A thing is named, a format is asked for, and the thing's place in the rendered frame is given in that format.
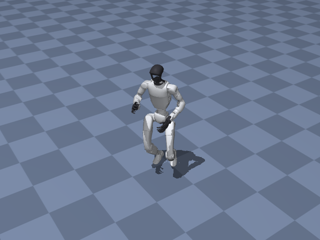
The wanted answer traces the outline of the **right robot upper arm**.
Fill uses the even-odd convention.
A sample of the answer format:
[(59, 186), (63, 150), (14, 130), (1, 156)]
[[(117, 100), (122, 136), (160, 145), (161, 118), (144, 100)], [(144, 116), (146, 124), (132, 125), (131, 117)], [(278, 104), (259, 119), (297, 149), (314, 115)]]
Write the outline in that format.
[(148, 84), (149, 84), (150, 80), (145, 80), (139, 87), (137, 94), (136, 94), (136, 98), (140, 100), (142, 100), (142, 95), (144, 94), (144, 92), (146, 91), (146, 89), (148, 88)]

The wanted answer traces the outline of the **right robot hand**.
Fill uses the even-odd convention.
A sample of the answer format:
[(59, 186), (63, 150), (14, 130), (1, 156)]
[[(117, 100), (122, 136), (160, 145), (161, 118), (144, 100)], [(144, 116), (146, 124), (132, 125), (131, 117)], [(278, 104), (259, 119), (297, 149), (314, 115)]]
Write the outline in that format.
[(133, 114), (135, 114), (135, 110), (138, 110), (138, 108), (139, 108), (139, 104), (138, 104), (137, 102), (135, 102), (135, 103), (132, 105), (132, 109), (131, 109), (132, 111), (131, 111), (131, 112), (132, 112)]

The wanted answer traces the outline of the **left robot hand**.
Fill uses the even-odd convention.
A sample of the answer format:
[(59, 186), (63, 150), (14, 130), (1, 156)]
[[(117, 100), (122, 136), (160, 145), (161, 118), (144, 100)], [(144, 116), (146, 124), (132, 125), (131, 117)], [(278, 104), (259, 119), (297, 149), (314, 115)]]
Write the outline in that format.
[(164, 122), (159, 123), (159, 124), (163, 124), (160, 127), (156, 127), (158, 128), (157, 130), (159, 133), (163, 133), (168, 128), (169, 124), (171, 123), (170, 119), (171, 119), (171, 116), (168, 116)]

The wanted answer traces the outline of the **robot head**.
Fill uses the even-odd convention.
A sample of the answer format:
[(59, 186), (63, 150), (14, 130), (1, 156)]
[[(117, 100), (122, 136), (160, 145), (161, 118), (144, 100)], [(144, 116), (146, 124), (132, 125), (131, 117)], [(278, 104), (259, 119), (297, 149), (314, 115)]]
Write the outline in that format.
[[(160, 86), (162, 85), (163, 83), (160, 83), (161, 81), (165, 83), (165, 80), (163, 80), (161, 77), (162, 77), (162, 73), (164, 71), (164, 68), (159, 65), (159, 64), (156, 64), (154, 65), (151, 69), (150, 69), (150, 75), (151, 75), (151, 78), (152, 80), (154, 81), (153, 83), (156, 85), (156, 86)], [(153, 75), (155, 75), (156, 77), (153, 78)]]

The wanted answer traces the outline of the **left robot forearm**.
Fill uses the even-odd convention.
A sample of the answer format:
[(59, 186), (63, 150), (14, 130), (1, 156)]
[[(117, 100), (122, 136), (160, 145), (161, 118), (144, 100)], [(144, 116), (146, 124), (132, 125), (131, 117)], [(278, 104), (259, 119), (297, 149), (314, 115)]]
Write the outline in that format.
[(178, 116), (179, 113), (181, 113), (183, 111), (184, 107), (185, 107), (185, 103), (181, 102), (179, 107), (176, 107), (174, 109), (174, 111), (169, 115), (169, 116), (171, 116), (171, 118), (170, 118), (171, 122)]

